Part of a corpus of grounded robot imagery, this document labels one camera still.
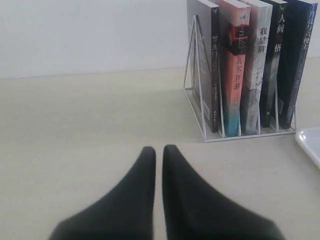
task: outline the white desk surface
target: white desk surface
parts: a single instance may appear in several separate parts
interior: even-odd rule
[[[306,62],[300,128],[320,125],[320,59]],[[196,171],[274,220],[288,240],[320,239],[320,170],[293,135],[203,143],[182,91],[184,70],[0,80],[0,239],[45,240],[157,153],[154,234],[164,240],[162,151],[176,144]]]

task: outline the white book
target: white book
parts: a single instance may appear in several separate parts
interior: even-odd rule
[[[273,6],[259,0],[239,1],[251,6],[240,104],[240,121],[244,134],[253,135],[257,130],[259,101]]]

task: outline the book cover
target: book cover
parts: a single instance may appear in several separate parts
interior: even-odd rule
[[[248,44],[251,7],[237,0],[211,0],[220,10],[221,84],[224,127],[238,135],[240,100]]]
[[[245,135],[253,135],[257,131],[260,93],[273,6],[259,0],[239,1],[251,6],[240,103],[240,123]]]
[[[287,2],[282,0],[261,1],[273,6],[259,104],[260,123],[262,127],[266,128],[270,126],[271,112],[272,109],[274,109],[273,104],[277,84],[278,66],[283,41],[283,33],[286,25],[284,11]]]
[[[194,15],[198,19],[200,77],[205,119],[218,131],[219,118],[219,6],[208,0],[187,0],[189,38]],[[192,94],[200,107],[200,86],[195,40],[190,51]]]
[[[291,127],[318,6],[312,1],[287,2],[277,76],[279,124],[283,129]]]

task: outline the white tray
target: white tray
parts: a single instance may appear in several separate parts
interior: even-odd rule
[[[295,139],[320,169],[320,127],[302,129],[296,133]]]

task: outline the white wire book stand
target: white wire book stand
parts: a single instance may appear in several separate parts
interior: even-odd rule
[[[188,75],[188,66],[189,66],[189,60],[191,56],[191,48],[193,39],[195,41],[195,54],[196,54],[196,63],[197,64],[197,76],[198,76],[198,84],[199,84],[199,96],[200,96],[200,107],[195,102],[195,99],[193,98],[192,86],[187,86],[187,75]],[[200,74],[200,54],[199,54],[199,43],[204,44],[202,41],[201,33],[199,32],[199,22],[198,17],[195,15],[193,16],[193,22],[191,27],[191,36],[189,39],[189,49],[188,49],[188,55],[186,60],[186,67],[185,67],[185,75],[184,75],[184,82],[183,82],[183,90],[184,94],[189,102],[189,105],[193,111],[193,114],[195,116],[195,119],[197,121],[198,127],[201,131],[201,134],[203,136],[203,140],[206,143],[211,142],[221,142],[221,141],[229,141],[229,140],[238,140],[238,139],[250,139],[250,138],[260,138],[260,137],[269,137],[269,136],[278,136],[278,135],[289,135],[289,134],[295,134],[297,131],[297,108],[294,109],[294,115],[293,115],[293,126],[291,126],[290,129],[282,129],[279,126],[279,114],[278,114],[278,87],[275,88],[275,119],[271,120],[270,127],[263,128],[260,125],[260,110],[258,110],[257,115],[257,123],[256,123],[256,134],[254,135],[244,135],[241,130],[241,124],[240,124],[240,116],[239,116],[239,124],[238,124],[238,136],[228,137],[225,133],[225,124],[224,124],[224,108],[223,108],[223,97],[222,97],[222,87],[221,87],[221,79],[219,74],[219,105],[220,105],[220,126],[219,131],[216,133],[212,133],[209,126],[206,123],[205,120],[205,112],[204,112],[204,100],[203,100],[203,85],[201,80],[201,74]]]

